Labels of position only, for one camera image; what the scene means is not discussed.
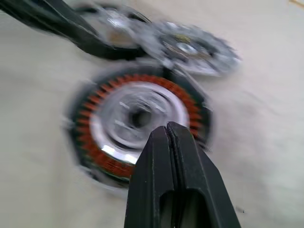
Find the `copper coil winding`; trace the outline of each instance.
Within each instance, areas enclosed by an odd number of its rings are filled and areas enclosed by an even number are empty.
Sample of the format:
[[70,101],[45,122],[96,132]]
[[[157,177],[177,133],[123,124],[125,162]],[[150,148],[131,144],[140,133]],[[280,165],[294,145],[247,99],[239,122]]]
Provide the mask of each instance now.
[[124,75],[118,77],[117,80],[111,80],[108,84],[102,84],[95,91],[95,95],[90,95],[88,101],[83,103],[83,109],[79,111],[81,117],[77,119],[77,131],[80,133],[78,140],[82,143],[82,149],[87,152],[87,155],[92,159],[93,163],[104,169],[111,175],[120,178],[130,178],[134,165],[122,163],[101,150],[91,136],[89,119],[91,113],[97,109],[97,105],[102,102],[112,91],[129,82],[144,81],[160,85],[172,93],[174,93],[186,106],[190,119],[190,132],[196,137],[198,129],[202,126],[200,123],[200,109],[196,106],[195,101],[191,96],[177,84],[157,76],[150,75]]

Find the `beige surface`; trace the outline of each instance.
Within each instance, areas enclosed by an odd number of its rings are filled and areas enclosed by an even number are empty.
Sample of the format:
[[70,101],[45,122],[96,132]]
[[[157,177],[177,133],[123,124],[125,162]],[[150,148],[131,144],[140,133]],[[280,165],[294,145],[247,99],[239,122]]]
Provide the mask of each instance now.
[[[283,0],[129,4],[235,47],[243,58],[237,72],[200,79],[216,117],[209,156],[245,211],[237,212],[242,227],[303,227],[304,9]],[[0,51],[1,227],[122,228],[125,201],[74,167],[59,127],[71,92],[106,62],[6,15]]]

